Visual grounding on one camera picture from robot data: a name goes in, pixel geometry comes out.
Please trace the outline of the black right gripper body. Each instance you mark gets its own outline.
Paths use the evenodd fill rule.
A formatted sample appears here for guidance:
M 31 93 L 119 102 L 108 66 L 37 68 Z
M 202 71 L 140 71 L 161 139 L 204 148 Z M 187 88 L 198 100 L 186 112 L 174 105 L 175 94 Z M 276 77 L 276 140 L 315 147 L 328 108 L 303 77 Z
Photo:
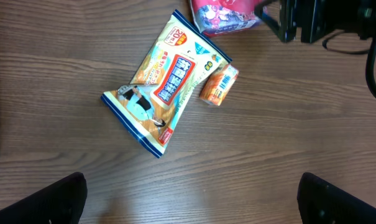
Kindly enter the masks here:
M 376 37 L 376 0 L 280 0 L 279 20 L 265 12 L 275 0 L 255 6 L 255 15 L 284 43 L 296 37 L 313 43 L 335 30 L 356 33 L 361 40 Z

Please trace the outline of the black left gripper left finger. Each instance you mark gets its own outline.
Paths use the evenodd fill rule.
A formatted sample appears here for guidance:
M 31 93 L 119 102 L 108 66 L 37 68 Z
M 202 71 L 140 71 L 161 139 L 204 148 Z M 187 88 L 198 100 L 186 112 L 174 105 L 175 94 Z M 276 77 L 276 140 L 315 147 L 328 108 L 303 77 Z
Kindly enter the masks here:
M 78 223 L 87 195 L 83 173 L 75 172 L 0 210 L 0 224 Z

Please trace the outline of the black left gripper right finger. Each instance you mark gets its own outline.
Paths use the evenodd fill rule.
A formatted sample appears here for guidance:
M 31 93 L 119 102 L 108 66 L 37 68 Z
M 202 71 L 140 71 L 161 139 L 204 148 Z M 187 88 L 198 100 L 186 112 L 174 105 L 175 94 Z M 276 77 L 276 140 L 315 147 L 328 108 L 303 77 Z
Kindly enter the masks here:
M 305 172 L 297 193 L 303 224 L 376 224 L 376 208 Z

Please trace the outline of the yellow blue snack bag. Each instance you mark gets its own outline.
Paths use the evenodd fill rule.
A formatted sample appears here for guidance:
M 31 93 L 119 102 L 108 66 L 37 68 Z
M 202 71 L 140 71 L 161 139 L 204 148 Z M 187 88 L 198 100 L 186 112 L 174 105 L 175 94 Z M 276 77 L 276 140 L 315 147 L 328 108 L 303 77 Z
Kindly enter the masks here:
M 101 100 L 132 136 L 161 157 L 194 89 L 231 59 L 174 10 L 132 80 Z

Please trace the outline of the red purple pantyliner pack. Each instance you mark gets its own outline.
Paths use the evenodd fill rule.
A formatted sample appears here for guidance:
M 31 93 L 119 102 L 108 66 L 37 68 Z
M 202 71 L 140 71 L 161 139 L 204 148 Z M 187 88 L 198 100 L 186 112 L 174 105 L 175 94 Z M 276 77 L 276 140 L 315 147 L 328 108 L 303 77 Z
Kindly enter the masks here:
M 193 21 L 208 37 L 251 29 L 261 20 L 254 14 L 262 0 L 190 0 Z

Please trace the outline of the small orange snack pack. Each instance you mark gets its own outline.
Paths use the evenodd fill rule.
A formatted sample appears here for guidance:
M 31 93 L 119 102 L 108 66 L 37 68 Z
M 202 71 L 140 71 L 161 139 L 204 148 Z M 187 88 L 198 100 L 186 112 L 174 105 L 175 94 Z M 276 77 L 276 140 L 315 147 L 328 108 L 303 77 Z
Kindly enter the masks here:
M 239 71 L 228 64 L 210 75 L 199 98 L 208 104 L 220 106 L 238 77 Z

